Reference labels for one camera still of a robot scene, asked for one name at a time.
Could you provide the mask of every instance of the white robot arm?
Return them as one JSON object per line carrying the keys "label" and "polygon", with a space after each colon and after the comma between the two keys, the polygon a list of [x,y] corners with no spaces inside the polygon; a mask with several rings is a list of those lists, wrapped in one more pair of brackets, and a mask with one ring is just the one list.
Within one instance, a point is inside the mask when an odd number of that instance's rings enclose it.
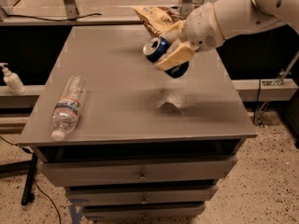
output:
{"label": "white robot arm", "polygon": [[[179,31],[163,35],[172,45],[156,66],[166,70],[188,61],[194,54],[192,49],[214,49],[236,35],[257,34],[284,24],[299,34],[299,0],[219,0],[207,3],[195,9]],[[182,48],[182,59],[176,59]]]}

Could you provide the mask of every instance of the water bottle cap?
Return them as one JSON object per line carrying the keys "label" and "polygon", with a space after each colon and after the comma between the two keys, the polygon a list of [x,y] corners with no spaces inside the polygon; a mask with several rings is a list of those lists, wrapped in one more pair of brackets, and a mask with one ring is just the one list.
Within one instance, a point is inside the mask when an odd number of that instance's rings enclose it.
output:
{"label": "water bottle cap", "polygon": [[65,138],[65,133],[62,131],[53,131],[51,137],[55,141],[62,141]]}

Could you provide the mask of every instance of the metal frame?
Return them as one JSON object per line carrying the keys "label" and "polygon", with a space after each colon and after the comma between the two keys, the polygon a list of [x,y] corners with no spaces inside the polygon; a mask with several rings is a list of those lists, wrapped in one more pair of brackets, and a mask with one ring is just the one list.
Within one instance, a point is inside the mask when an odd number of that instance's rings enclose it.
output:
{"label": "metal frame", "polygon": [[[269,87],[271,87],[271,86],[272,87],[281,87],[284,84],[285,77],[291,72],[292,67],[295,65],[295,63],[297,62],[298,59],[299,59],[299,50],[294,55],[293,59],[291,60],[290,64],[288,65],[286,71],[281,69],[280,72],[278,73],[278,76],[276,79],[274,79],[272,81],[263,81],[263,85],[269,86]],[[266,110],[266,108],[269,106],[269,104],[270,104],[270,101],[264,101],[263,103],[261,103],[258,106],[258,108],[256,109],[256,111],[254,113],[255,115],[254,115],[253,123],[255,123],[257,121],[261,127],[264,127],[263,121],[262,121],[262,113]]]}
{"label": "metal frame", "polygon": [[7,0],[0,0],[0,21],[4,21],[7,18],[6,6]]}
{"label": "metal frame", "polygon": [[65,12],[68,19],[75,19],[78,17],[79,12],[76,0],[64,0]]}

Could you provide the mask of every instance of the can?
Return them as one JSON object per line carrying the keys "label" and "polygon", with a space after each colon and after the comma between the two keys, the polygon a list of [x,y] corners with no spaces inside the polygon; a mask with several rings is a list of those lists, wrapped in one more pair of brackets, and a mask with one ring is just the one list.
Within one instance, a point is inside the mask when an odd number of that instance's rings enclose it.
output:
{"label": "can", "polygon": [[[143,47],[143,54],[152,63],[157,62],[170,47],[170,43],[163,37],[153,37],[147,41]],[[189,63],[183,63],[166,70],[165,72],[172,78],[179,78],[183,76],[188,70]]]}

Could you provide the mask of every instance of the white pump bottle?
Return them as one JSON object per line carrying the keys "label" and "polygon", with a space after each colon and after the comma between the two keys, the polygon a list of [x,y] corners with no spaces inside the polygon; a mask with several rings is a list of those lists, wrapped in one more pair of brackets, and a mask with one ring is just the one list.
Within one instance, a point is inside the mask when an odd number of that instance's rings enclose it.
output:
{"label": "white pump bottle", "polygon": [[22,94],[26,91],[26,88],[22,84],[19,76],[16,73],[12,73],[8,68],[8,63],[0,63],[4,74],[3,80],[6,82],[10,91],[13,94]]}

